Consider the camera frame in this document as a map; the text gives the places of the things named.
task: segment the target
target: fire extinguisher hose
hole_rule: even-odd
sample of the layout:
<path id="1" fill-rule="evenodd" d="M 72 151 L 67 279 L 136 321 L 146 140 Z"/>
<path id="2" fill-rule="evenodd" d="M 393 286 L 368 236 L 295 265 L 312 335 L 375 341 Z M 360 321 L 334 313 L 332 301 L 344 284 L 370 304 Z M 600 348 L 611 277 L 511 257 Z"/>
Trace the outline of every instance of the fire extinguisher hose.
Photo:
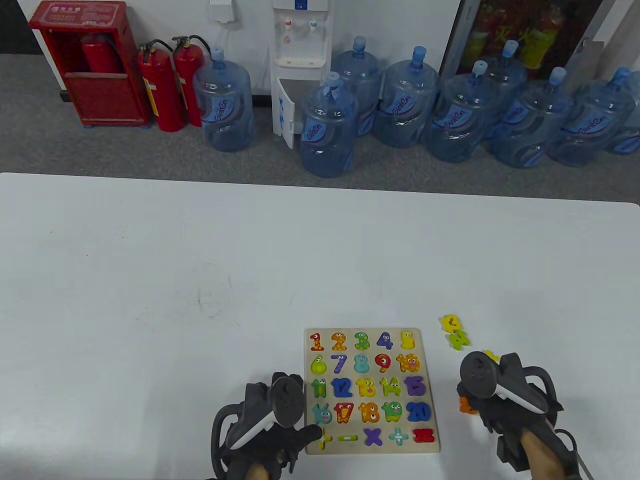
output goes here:
<path id="1" fill-rule="evenodd" d="M 209 56 L 211 57 L 211 48 L 209 47 L 209 44 L 207 42 L 205 42 L 204 38 L 202 38 L 200 35 L 183 35 L 183 36 L 175 36 L 172 38 L 172 40 L 174 42 L 177 42 L 177 45 L 175 46 L 175 52 L 173 52 L 173 55 L 176 56 L 178 55 L 178 53 L 180 53 L 180 50 L 182 50 L 184 48 L 184 46 L 186 44 L 189 43 L 190 40 L 196 38 L 197 40 L 200 41 L 200 43 L 202 43 L 202 45 L 204 45 L 204 47 L 207 49 L 207 52 L 209 53 Z"/>
<path id="2" fill-rule="evenodd" d="M 170 52 L 173 52 L 173 49 L 164 41 L 160 40 L 159 38 L 155 38 L 153 40 L 151 40 L 150 42 L 147 42 L 145 44 L 143 44 L 140 47 L 140 51 L 144 53 L 144 57 L 142 58 L 142 62 L 146 63 L 149 60 L 149 55 L 151 54 L 151 49 L 153 48 L 153 46 L 155 44 L 161 44 L 164 45 Z"/>

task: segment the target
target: red puzzle piece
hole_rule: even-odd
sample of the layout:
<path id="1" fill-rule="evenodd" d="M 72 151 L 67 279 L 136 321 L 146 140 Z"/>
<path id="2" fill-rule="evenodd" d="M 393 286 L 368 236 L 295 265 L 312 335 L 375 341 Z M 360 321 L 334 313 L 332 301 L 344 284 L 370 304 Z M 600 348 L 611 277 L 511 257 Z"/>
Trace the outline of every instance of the red puzzle piece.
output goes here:
<path id="1" fill-rule="evenodd" d="M 413 434 L 415 435 L 413 440 L 417 444 L 432 444 L 436 441 L 431 428 L 416 428 L 413 430 Z"/>

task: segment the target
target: bottled drink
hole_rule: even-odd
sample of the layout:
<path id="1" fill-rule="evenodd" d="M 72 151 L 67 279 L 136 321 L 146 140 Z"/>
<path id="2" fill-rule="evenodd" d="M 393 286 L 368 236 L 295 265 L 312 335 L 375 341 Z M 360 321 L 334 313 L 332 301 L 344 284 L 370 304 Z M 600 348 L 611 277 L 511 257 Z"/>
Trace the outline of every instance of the bottled drink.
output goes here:
<path id="1" fill-rule="evenodd" d="M 425 133 L 427 148 L 440 160 L 468 160 L 491 127 L 498 88 L 486 78 L 486 68 L 486 62 L 478 60 L 472 73 L 456 75 L 444 83 L 433 121 Z"/>
<path id="2" fill-rule="evenodd" d="M 633 95 L 636 108 L 607 145 L 606 151 L 616 155 L 630 155 L 640 148 L 640 72 L 629 75 L 627 88 Z"/>
<path id="3" fill-rule="evenodd" d="M 255 138 L 251 79 L 246 69 L 225 60 L 224 50 L 211 51 L 212 63 L 194 77 L 205 141 L 221 152 L 236 152 Z"/>
<path id="4" fill-rule="evenodd" d="M 619 68 L 609 82 L 593 81 L 575 97 L 575 107 L 547 155 L 567 166 L 586 166 L 627 121 L 636 103 L 624 88 L 631 72 Z"/>
<path id="5" fill-rule="evenodd" d="M 520 59 L 529 71 L 530 77 L 538 75 L 542 61 L 556 42 L 558 32 L 564 26 L 566 17 L 562 10 L 565 3 L 563 0 L 552 0 L 531 30 L 531 33 L 527 36 Z"/>
<path id="6" fill-rule="evenodd" d="M 571 95 L 560 88 L 566 70 L 556 67 L 548 81 L 524 85 L 502 119 L 492 143 L 495 157 L 515 168 L 536 166 L 547 142 L 563 126 L 573 107 Z"/>
<path id="7" fill-rule="evenodd" d="M 333 64 L 344 87 L 358 99 L 358 136 L 368 134 L 373 128 L 382 83 L 378 59 L 365 52 L 366 43 L 366 38 L 357 36 L 353 40 L 353 50 L 338 56 Z"/>
<path id="8" fill-rule="evenodd" d="M 513 103 L 518 87 L 527 81 L 527 71 L 522 64 L 514 59 L 513 55 L 518 49 L 518 42 L 507 40 L 502 49 L 502 55 L 486 58 L 486 76 L 491 78 L 498 86 L 498 97 L 492 112 L 487 138 L 495 136 L 495 127 L 502 121 L 502 117 Z"/>
<path id="9" fill-rule="evenodd" d="M 338 177 L 353 162 L 358 101 L 331 72 L 326 83 L 302 100 L 302 165 L 318 177 Z"/>
<path id="10" fill-rule="evenodd" d="M 416 47 L 413 58 L 387 70 L 382 105 L 373 134 L 390 147 L 418 144 L 438 93 L 438 72 L 424 63 L 427 49 Z"/>

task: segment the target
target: red fire extinguisher cabinet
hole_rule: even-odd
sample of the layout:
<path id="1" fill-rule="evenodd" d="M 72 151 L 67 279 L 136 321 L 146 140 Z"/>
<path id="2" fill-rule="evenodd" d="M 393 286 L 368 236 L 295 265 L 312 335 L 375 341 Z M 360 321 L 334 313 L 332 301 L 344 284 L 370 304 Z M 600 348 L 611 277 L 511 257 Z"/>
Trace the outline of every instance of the red fire extinguisher cabinet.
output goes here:
<path id="1" fill-rule="evenodd" d="M 147 93 L 125 2 L 45 0 L 29 26 L 42 32 L 83 125 L 149 125 Z M 86 45 L 83 49 L 87 35 L 105 39 L 97 53 L 119 58 L 121 67 L 114 62 L 119 73 L 92 72 L 95 62 L 86 57 L 92 53 Z"/>

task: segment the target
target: wooden number puzzle board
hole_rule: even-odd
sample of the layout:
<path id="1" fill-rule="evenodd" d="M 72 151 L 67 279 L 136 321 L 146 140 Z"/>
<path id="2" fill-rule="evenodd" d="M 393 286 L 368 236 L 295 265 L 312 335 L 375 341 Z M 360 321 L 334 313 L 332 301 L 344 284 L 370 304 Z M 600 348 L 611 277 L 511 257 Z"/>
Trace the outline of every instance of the wooden number puzzle board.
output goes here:
<path id="1" fill-rule="evenodd" d="M 305 330 L 305 394 L 308 454 L 440 451 L 420 330 Z"/>

